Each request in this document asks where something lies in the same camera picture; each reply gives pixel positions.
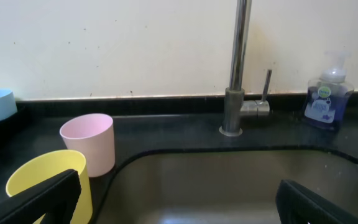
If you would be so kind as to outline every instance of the black backsplash ledge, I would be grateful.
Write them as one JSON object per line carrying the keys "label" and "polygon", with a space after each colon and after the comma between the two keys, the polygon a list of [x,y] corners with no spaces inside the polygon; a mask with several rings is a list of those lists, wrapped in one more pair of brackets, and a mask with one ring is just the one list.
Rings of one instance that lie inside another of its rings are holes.
{"label": "black backsplash ledge", "polygon": [[[281,94],[267,97],[271,110],[299,111],[306,94]],[[259,100],[260,95],[246,95],[244,100]],[[117,98],[88,100],[20,101],[35,118],[79,116],[105,113],[112,116],[150,114],[222,113],[223,96],[189,96],[165,98]],[[347,108],[358,108],[358,92],[353,93]]]}

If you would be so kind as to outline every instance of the soap label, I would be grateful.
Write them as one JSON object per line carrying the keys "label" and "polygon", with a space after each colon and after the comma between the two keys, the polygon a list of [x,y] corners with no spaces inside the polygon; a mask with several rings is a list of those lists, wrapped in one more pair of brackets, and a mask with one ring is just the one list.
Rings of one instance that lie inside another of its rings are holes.
{"label": "soap label", "polygon": [[324,123],[332,123],[335,117],[335,109],[331,108],[331,90],[322,86],[317,92],[311,94],[311,99],[305,109],[305,116]]}

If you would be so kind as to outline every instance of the sink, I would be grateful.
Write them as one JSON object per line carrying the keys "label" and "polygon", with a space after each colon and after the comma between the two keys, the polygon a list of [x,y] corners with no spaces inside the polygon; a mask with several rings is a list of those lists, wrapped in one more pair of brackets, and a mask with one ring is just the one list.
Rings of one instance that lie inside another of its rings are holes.
{"label": "sink", "polygon": [[155,154],[113,180],[96,223],[280,223],[275,194],[291,179],[358,218],[358,165],[321,151]]}

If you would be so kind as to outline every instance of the green logo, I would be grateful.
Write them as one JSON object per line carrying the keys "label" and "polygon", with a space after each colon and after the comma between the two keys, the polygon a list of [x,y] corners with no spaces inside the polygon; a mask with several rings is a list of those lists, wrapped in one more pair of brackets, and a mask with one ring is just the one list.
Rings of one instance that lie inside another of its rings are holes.
{"label": "green logo", "polygon": [[326,86],[322,86],[318,89],[318,95],[322,98],[327,98],[331,96],[331,90]]}

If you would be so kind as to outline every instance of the countertop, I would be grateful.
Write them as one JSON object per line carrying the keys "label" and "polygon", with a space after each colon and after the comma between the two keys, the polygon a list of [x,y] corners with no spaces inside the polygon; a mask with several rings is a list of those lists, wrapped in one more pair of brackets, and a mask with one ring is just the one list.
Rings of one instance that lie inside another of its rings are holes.
{"label": "countertop", "polygon": [[[272,111],[266,118],[247,118],[242,121],[243,134],[230,138],[218,131],[221,113],[113,116],[116,166],[106,175],[90,179],[94,214],[102,206],[116,172],[147,154],[276,150],[291,146],[336,153],[358,163],[358,110],[346,111],[344,124],[337,133],[308,126],[298,117],[294,112]],[[7,198],[5,184],[17,168],[41,154],[66,148],[59,129],[69,119],[34,121],[0,150],[0,201]]]}

